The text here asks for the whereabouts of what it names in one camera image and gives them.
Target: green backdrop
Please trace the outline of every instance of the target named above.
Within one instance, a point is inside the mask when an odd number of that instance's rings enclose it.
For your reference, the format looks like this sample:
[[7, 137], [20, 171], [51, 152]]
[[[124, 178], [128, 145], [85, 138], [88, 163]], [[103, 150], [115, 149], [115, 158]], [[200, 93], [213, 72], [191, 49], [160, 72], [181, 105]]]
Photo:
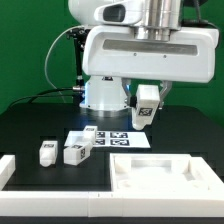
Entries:
[[[224, 30], [223, 9], [223, 0], [209, 0], [201, 7], [203, 19]], [[195, 18], [193, 9], [185, 9], [184, 14]], [[51, 88], [44, 77], [47, 51], [61, 32], [76, 24], [67, 0], [0, 0], [0, 113], [17, 98]], [[209, 84], [174, 83], [165, 103], [196, 107], [224, 126], [223, 48], [222, 41], [216, 51], [215, 77]], [[57, 87], [75, 84], [71, 40], [59, 41], [49, 61], [49, 76]]]

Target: paper sheet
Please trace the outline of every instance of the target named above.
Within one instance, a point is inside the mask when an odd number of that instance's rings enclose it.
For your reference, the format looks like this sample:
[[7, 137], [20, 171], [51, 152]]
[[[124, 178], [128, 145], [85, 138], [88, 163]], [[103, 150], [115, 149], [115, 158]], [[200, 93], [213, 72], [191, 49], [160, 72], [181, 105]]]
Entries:
[[[82, 140], [82, 131], [70, 131], [65, 146], [71, 146]], [[144, 132], [98, 131], [94, 147], [150, 148]]]

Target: table surface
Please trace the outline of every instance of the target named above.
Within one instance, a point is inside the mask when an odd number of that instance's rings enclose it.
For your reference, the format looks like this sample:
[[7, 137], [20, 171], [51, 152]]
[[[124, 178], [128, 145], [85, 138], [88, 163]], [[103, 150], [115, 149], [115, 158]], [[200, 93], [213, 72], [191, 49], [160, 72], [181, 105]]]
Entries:
[[[16, 155], [16, 172], [4, 190], [110, 191], [109, 154], [187, 153], [203, 157], [224, 181], [224, 128], [191, 107], [165, 106], [153, 124], [144, 128], [151, 149], [93, 148], [91, 156], [78, 166], [63, 163], [64, 142], [70, 130], [82, 131], [96, 125], [100, 131], [135, 131], [131, 116], [99, 118], [80, 112], [72, 104], [17, 104], [0, 116], [0, 156]], [[39, 149], [44, 140], [57, 140], [56, 164], [39, 165]], [[1, 223], [16, 223], [14, 217]], [[54, 223], [54, 218], [23, 218], [24, 223]], [[223, 223], [223, 219], [182, 218], [59, 218], [57, 223]]]

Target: black panel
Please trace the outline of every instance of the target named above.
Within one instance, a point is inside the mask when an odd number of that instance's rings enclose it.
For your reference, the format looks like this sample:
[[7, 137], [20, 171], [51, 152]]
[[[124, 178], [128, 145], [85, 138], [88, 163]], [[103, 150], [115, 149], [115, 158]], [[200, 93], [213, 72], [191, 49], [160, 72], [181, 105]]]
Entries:
[[107, 22], [122, 22], [125, 18], [125, 12], [123, 5], [109, 6], [103, 12], [103, 19]]

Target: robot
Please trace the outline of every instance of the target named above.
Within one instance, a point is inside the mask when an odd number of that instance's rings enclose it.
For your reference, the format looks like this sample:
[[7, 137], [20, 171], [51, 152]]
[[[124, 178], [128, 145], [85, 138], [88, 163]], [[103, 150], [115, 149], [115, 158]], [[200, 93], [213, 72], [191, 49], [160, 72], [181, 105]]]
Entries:
[[[181, 25], [183, 4], [198, 0], [69, 0], [73, 17], [86, 34], [82, 69], [91, 78], [80, 103], [92, 114], [118, 116], [132, 109], [136, 130], [150, 125], [173, 81], [207, 83], [214, 76], [217, 29]], [[132, 79], [159, 80], [139, 85]]]

